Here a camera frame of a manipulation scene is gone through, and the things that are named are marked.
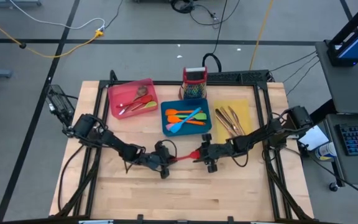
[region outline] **concrete floor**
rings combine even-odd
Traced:
[[[43,1],[42,7],[26,7],[25,10],[38,19],[66,23],[74,2],[49,0]],[[358,11],[358,0],[346,2],[353,14]],[[224,1],[200,0],[199,3],[220,15]],[[115,15],[118,4],[118,0],[80,0],[73,25],[94,17],[108,21]],[[235,4],[235,0],[229,0],[227,11],[231,12]],[[223,24],[221,40],[244,40],[241,45],[218,46],[216,55],[224,71],[249,69],[254,45],[248,40],[256,40],[268,4],[269,0],[241,0],[237,11]],[[194,15],[200,21],[210,22],[201,9]],[[262,40],[271,40],[272,44],[259,47],[253,69],[273,69],[313,52],[310,42],[332,38],[346,22],[340,0],[275,1],[262,36]],[[89,39],[99,27],[97,23],[82,30],[71,30],[67,42]],[[49,55],[56,52],[63,33],[62,27],[38,24],[9,8],[0,8],[0,26],[17,38],[51,39],[49,43],[54,44],[28,44]],[[118,18],[102,39],[133,41],[91,44],[61,58],[52,82],[59,84],[67,94],[77,95],[82,81],[107,79],[110,69],[116,71],[120,80],[147,77],[181,80],[184,66],[200,66],[202,56],[213,50],[214,45],[204,44],[205,41],[197,44],[197,41],[214,40],[217,33],[212,27],[196,24],[188,15],[172,11],[166,3],[143,0],[136,4],[124,0]],[[0,33],[0,68],[13,70],[14,76],[0,79],[0,203],[52,64],[52,59],[33,55],[4,39]],[[144,40],[156,41],[144,44]],[[178,40],[178,43],[166,44],[165,40]],[[194,40],[195,44],[180,44],[181,40]],[[65,44],[63,51],[75,45]],[[277,70],[273,73],[276,81],[283,81],[302,64],[303,61]],[[216,71],[212,61],[207,61],[207,65],[211,71]],[[307,69],[308,66],[285,83],[287,91]],[[318,64],[288,96],[290,106],[303,105],[309,112],[328,99],[329,91]],[[4,220],[48,215],[67,141],[61,128],[44,106]],[[304,171],[316,218],[358,223],[357,192],[349,187],[330,192],[327,186],[333,178],[311,161],[304,161]]]

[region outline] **chair wheel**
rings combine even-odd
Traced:
[[[332,191],[332,192],[336,192],[338,191],[339,187],[338,185],[336,184],[336,182],[332,182],[329,184],[329,189]]]

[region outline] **blue spatula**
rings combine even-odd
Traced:
[[[187,118],[185,118],[183,121],[176,123],[174,126],[172,126],[172,128],[170,129],[170,131],[172,133],[177,133],[181,126],[183,125],[183,123],[185,123],[186,121],[188,121],[190,118],[194,117],[194,115],[196,115],[198,112],[200,112],[201,108],[197,108],[195,109]]]

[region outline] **yellow cable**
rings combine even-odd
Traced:
[[[16,40],[15,38],[13,38],[11,35],[9,35],[7,32],[5,32],[2,28],[0,28],[0,31],[5,34],[7,37],[9,37],[13,42],[19,44],[19,45],[22,45],[22,43],[20,43],[18,40]],[[45,57],[45,58],[59,58],[59,57],[63,57],[63,56],[66,56],[66,55],[69,55],[71,54],[73,51],[75,51],[76,49],[84,46],[84,45],[87,45],[88,43],[94,41],[96,38],[100,37],[103,35],[103,32],[101,32],[100,30],[97,30],[94,37],[92,37],[92,39],[88,40],[87,42],[83,43],[83,44],[80,44],[80,45],[77,45],[75,46],[74,48],[72,48],[71,50],[69,50],[68,52],[64,53],[64,54],[61,54],[61,55],[54,55],[54,56],[48,56],[48,55],[44,55],[44,54],[41,54],[39,53],[38,51],[30,48],[30,47],[26,47],[27,50],[33,52],[34,54],[36,55],[39,55],[41,57]]]
[[[270,0],[270,3],[269,3],[269,5],[268,5],[268,8],[267,8],[267,11],[266,11],[266,15],[265,15],[264,21],[263,21],[263,23],[262,23],[262,27],[260,28],[260,31],[259,31],[259,35],[258,35],[258,39],[257,39],[257,41],[256,41],[254,53],[252,54],[251,63],[250,63],[250,65],[249,65],[249,70],[252,70],[252,64],[254,63],[254,58],[255,58],[256,50],[258,49],[259,41],[260,41],[260,38],[262,38],[262,34],[263,34],[263,32],[264,32],[264,29],[265,29],[266,21],[267,21],[267,18],[268,18],[268,16],[269,16],[269,12],[270,12],[270,10],[272,9],[272,6],[273,6],[273,0]]]

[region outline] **pink bin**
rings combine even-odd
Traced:
[[[131,108],[134,107],[131,106],[125,113],[119,115],[121,110],[124,108],[118,108],[117,106],[122,103],[127,103],[132,101],[136,96],[137,89],[142,85],[147,87],[148,95],[153,96],[153,101],[155,101],[157,105],[150,108],[141,109],[143,106],[145,106],[142,105],[134,111],[131,111]],[[158,99],[157,99],[157,95],[155,94],[153,80],[151,78],[146,78],[143,80],[125,83],[121,85],[114,85],[109,88],[108,93],[109,93],[111,114],[117,119],[128,118],[130,116],[135,116],[138,114],[142,114],[158,109]]]

